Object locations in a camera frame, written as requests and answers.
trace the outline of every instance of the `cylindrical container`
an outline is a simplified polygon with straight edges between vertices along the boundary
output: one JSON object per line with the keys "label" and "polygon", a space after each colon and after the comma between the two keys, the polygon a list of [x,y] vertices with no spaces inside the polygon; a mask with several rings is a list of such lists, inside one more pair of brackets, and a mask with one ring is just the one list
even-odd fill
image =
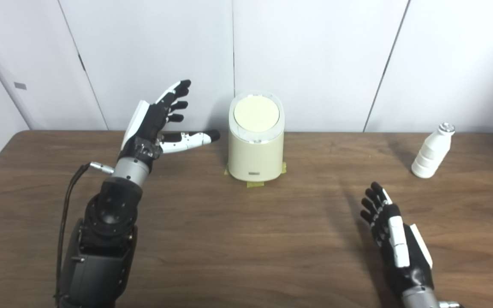
{"label": "cylindrical container", "polygon": [[423,142],[412,164],[413,174],[422,179],[432,177],[450,150],[452,135],[455,132],[455,127],[448,122],[439,125],[439,128]]}
{"label": "cylindrical container", "polygon": [[249,182],[269,181],[282,172],[284,111],[267,92],[237,95],[229,107],[229,173]]}

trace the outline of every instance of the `black cable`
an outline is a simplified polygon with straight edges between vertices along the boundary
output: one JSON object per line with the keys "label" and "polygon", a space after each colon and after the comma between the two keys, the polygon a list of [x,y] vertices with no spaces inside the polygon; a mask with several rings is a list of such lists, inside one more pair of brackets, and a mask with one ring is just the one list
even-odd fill
{"label": "black cable", "polygon": [[90,163],[84,164],[77,169],[76,173],[70,180],[70,185],[68,185],[68,190],[66,191],[66,196],[64,197],[64,206],[62,209],[62,219],[60,220],[60,234],[58,236],[58,248],[56,255],[56,291],[54,294],[56,307],[58,307],[60,300],[60,271],[62,267],[62,244],[64,242],[64,230],[66,228],[66,218],[68,216],[68,207],[70,206],[70,195],[72,194],[72,189],[74,189],[74,185],[77,183],[77,180],[85,173],[87,169],[89,169]]}

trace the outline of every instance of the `container lid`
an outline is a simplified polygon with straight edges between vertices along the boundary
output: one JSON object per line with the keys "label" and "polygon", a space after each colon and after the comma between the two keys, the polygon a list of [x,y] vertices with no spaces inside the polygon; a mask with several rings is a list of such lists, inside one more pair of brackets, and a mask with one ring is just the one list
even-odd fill
{"label": "container lid", "polygon": [[280,100],[267,92],[237,95],[229,107],[229,130],[246,142],[270,142],[284,130]]}

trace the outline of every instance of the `small gray label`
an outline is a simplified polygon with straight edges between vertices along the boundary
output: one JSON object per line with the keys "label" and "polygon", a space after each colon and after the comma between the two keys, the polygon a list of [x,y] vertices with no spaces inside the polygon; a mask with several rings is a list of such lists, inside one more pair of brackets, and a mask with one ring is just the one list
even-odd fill
{"label": "small gray label", "polygon": [[22,89],[22,90],[27,90],[26,89],[26,84],[25,83],[20,83],[20,82],[15,82],[14,87],[16,89]]}

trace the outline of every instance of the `black fingertip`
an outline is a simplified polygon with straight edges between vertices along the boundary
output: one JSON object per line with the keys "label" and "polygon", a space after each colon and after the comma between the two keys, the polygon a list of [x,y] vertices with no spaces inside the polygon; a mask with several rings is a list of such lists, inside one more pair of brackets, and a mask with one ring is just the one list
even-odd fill
{"label": "black fingertip", "polygon": [[175,96],[177,98],[181,98],[181,97],[186,96],[188,93],[190,93],[190,90],[188,88],[181,88],[179,90],[176,90]]}
{"label": "black fingertip", "polygon": [[370,211],[372,215],[376,214],[376,208],[374,207],[374,204],[370,200],[366,198],[362,198],[360,204],[362,204],[362,206],[364,206],[368,211]]}
{"label": "black fingertip", "polygon": [[380,184],[378,184],[378,182],[372,182],[372,184],[370,184],[370,187],[376,193],[380,193],[383,190],[383,187]]}
{"label": "black fingertip", "polygon": [[209,135],[209,137],[211,137],[211,142],[215,142],[220,139],[220,132],[217,129],[204,131],[203,134]]}
{"label": "black fingertip", "polygon": [[370,213],[366,212],[365,210],[360,211],[360,216],[362,217],[362,219],[366,220],[368,224],[372,223],[372,215],[370,215]]}
{"label": "black fingertip", "polygon": [[188,106],[188,103],[184,100],[177,101],[176,103],[172,104],[170,107],[173,110],[180,110],[180,109],[186,109]]}
{"label": "black fingertip", "polygon": [[381,203],[380,203],[380,200],[378,199],[378,196],[376,195],[376,193],[372,189],[367,188],[366,191],[364,191],[364,194],[366,195],[366,197],[368,197],[370,200],[372,200],[372,203],[374,203],[374,206],[376,208],[381,206]]}
{"label": "black fingertip", "polygon": [[183,115],[169,115],[169,121],[181,122],[184,120]]}
{"label": "black fingertip", "polygon": [[180,81],[180,86],[183,86],[185,88],[188,88],[189,86],[191,86],[191,80],[189,80],[189,79],[181,80]]}

